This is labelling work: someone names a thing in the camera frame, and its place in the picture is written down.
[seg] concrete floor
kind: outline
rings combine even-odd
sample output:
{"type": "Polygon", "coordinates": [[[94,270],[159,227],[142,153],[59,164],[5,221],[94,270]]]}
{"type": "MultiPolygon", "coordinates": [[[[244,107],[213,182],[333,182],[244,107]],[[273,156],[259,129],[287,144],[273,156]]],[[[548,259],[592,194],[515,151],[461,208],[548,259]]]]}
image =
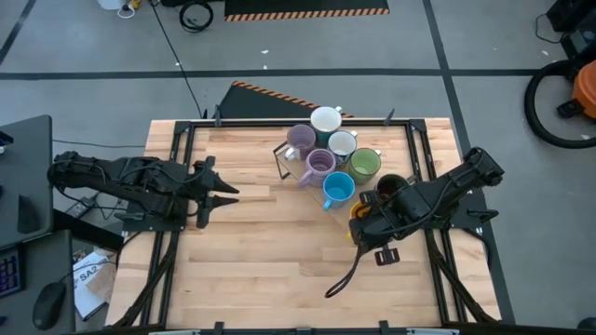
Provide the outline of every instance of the concrete floor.
{"type": "MultiPolygon", "coordinates": [[[[27,0],[0,2],[0,43],[19,20],[27,0]]],[[[170,8],[157,10],[187,71],[211,71],[190,79],[202,108],[213,110],[234,80],[244,80],[323,105],[341,105],[358,116],[452,115],[453,95],[439,71],[451,69],[536,69],[564,59],[559,46],[534,36],[534,21],[553,0],[388,0],[387,16],[337,19],[224,22],[223,4],[204,33],[189,34],[170,8]],[[427,22],[431,4],[447,63],[435,52],[427,22]],[[407,75],[267,75],[243,78],[229,70],[427,69],[407,75]]],[[[541,31],[556,34],[547,21],[541,31]]],[[[153,11],[143,6],[121,20],[93,0],[37,1],[6,55],[3,74],[40,74],[40,80],[0,80],[0,124],[50,114],[54,137],[68,141],[143,145],[152,119],[197,118],[180,78],[47,79],[48,73],[176,72],[153,11]]],[[[522,96],[528,77],[457,76],[454,92],[472,145],[502,165],[504,182],[486,190],[513,312],[518,324],[574,328],[596,315],[596,228],[592,225],[591,164],[596,150],[551,147],[529,131],[522,96]]],[[[554,107],[566,100],[569,85],[550,78],[537,95],[545,123],[569,139],[596,135],[582,120],[561,122],[554,107]]],[[[54,144],[55,153],[77,150],[103,158],[139,155],[142,149],[101,149],[54,144]]],[[[115,200],[100,198],[102,205],[115,200]]],[[[71,201],[56,196],[55,207],[71,201]]],[[[90,219],[105,225],[98,213],[90,219]]],[[[100,324],[101,315],[93,319],[100,324]]]]}

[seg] purple mug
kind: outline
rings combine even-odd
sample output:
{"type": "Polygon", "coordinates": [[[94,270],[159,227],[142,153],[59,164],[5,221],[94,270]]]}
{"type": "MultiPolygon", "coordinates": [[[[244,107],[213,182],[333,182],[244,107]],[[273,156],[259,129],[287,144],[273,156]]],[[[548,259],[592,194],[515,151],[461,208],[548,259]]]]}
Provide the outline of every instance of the purple mug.
{"type": "Polygon", "coordinates": [[[316,149],[306,158],[306,173],[298,181],[300,187],[311,184],[322,187],[325,177],[335,171],[335,156],[326,149],[316,149]]]}
{"type": "Polygon", "coordinates": [[[286,153],[286,158],[306,160],[308,154],[315,149],[317,134],[307,125],[296,125],[288,131],[287,141],[291,149],[286,153]]]}

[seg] white bucket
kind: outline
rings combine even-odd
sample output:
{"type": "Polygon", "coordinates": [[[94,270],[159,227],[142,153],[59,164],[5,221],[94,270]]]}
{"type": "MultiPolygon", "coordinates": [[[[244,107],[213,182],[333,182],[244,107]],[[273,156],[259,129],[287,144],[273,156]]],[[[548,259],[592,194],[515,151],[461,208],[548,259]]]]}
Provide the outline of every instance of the white bucket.
{"type": "Polygon", "coordinates": [[[126,0],[97,0],[97,3],[105,10],[118,10],[126,4],[126,0]]]}

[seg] wooden table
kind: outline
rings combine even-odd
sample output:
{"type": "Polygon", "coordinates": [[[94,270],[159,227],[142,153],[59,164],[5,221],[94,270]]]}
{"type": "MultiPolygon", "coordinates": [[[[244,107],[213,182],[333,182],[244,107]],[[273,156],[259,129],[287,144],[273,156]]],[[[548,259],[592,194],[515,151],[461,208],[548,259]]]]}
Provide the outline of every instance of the wooden table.
{"type": "MultiPolygon", "coordinates": [[[[426,122],[440,175],[460,163],[454,133],[447,118],[426,122]]],[[[174,124],[152,123],[145,155],[169,158],[174,124]]],[[[272,151],[286,132],[284,127],[196,131],[191,162],[215,155],[214,170],[240,190],[240,202],[214,210],[205,230],[189,219],[178,248],[168,328],[213,328],[216,321],[225,322],[226,328],[376,328],[379,320],[388,320],[391,327],[438,326],[421,232],[397,244],[398,264],[377,267],[368,254],[344,291],[332,299],[323,297],[348,271],[355,247],[345,236],[347,221],[342,226],[324,213],[295,179],[280,179],[272,151]]],[[[383,152],[381,175],[412,175],[405,134],[400,137],[382,127],[359,127],[358,132],[359,147],[383,152]]],[[[144,286],[154,235],[143,233],[122,251],[107,324],[124,314],[144,286]]],[[[459,231],[451,236],[462,282],[485,311],[498,318],[481,242],[459,231]]],[[[443,284],[455,320],[451,289],[446,280],[443,284]]],[[[158,287],[154,322],[160,295],[158,287]]]]}

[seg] white mug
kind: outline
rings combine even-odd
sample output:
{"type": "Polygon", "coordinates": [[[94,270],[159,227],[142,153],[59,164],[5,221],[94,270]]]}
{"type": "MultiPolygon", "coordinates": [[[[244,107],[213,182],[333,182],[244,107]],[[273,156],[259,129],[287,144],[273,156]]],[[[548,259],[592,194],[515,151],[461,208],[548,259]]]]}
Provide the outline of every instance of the white mug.
{"type": "Polygon", "coordinates": [[[339,130],[329,137],[328,149],[335,156],[337,167],[342,167],[358,148],[356,131],[339,130]]]}
{"type": "Polygon", "coordinates": [[[318,107],[310,115],[310,126],[317,133],[317,146],[327,148],[329,137],[342,126],[342,107],[318,107]]]}

